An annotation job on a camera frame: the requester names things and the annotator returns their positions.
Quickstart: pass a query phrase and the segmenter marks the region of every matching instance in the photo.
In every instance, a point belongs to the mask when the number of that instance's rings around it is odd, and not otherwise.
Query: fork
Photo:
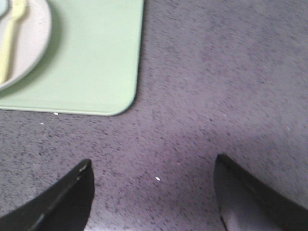
[[[26,6],[27,0],[13,0],[12,15],[8,21],[0,50],[0,84],[7,79],[11,66],[15,29],[26,13]]]

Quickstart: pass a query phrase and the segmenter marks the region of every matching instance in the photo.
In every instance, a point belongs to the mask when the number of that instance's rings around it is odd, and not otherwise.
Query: plate
[[[0,47],[11,12],[0,19]],[[51,12],[45,0],[28,0],[26,16],[19,22],[12,70],[8,80],[0,85],[3,90],[25,77],[40,61],[51,35]]]

